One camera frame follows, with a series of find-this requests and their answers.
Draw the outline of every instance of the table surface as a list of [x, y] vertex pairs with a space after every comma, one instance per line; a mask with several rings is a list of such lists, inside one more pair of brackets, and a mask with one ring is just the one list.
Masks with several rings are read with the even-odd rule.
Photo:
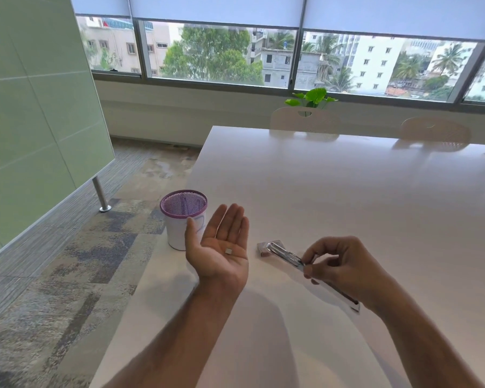
[[[388, 331], [287, 263], [357, 235], [485, 382], [485, 145], [456, 152], [391, 138], [213, 127], [188, 180], [207, 214], [237, 202], [250, 219], [247, 287], [199, 387], [408, 387]], [[108, 381], [162, 329], [194, 286], [183, 252], [155, 251], [92, 381]]]

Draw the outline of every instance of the roller blind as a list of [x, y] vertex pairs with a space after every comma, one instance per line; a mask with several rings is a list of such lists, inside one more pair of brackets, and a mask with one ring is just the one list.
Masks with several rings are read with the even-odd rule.
[[303, 0], [130, 0], [133, 17], [298, 27]]
[[92, 16], [129, 16], [128, 0], [72, 0], [74, 12]]
[[307, 0], [304, 27], [485, 40], [485, 0]]

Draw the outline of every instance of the hand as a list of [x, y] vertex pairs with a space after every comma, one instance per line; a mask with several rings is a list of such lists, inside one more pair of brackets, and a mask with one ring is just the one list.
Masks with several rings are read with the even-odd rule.
[[248, 280], [246, 248], [250, 222], [244, 208], [232, 204], [228, 211], [221, 204], [208, 222], [201, 243], [192, 218], [187, 218], [185, 248], [188, 262], [201, 283], [215, 283], [239, 296]]
[[[333, 256], [313, 264], [324, 254]], [[306, 250], [302, 261], [308, 264], [304, 268], [306, 278], [330, 283], [374, 312], [396, 286], [357, 237], [321, 238]]]

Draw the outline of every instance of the metal partition leg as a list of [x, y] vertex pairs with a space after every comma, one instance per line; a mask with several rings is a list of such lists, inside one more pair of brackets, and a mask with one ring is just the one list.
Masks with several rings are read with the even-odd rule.
[[112, 207], [107, 204], [106, 198], [104, 197], [104, 192], [102, 191], [101, 184], [99, 183], [99, 179], [94, 177], [92, 179], [93, 186], [95, 187], [95, 191], [97, 192], [97, 197], [99, 198], [99, 202], [101, 203], [101, 208], [99, 208], [100, 212], [108, 212]]

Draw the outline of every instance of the person's left hand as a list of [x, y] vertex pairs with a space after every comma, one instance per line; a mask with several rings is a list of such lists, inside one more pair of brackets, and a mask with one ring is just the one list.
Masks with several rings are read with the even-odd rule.
[[187, 218], [185, 248], [188, 262], [201, 283], [219, 283], [238, 296], [248, 280], [246, 248], [250, 222], [244, 208], [221, 204], [208, 222], [201, 242], [192, 218]]

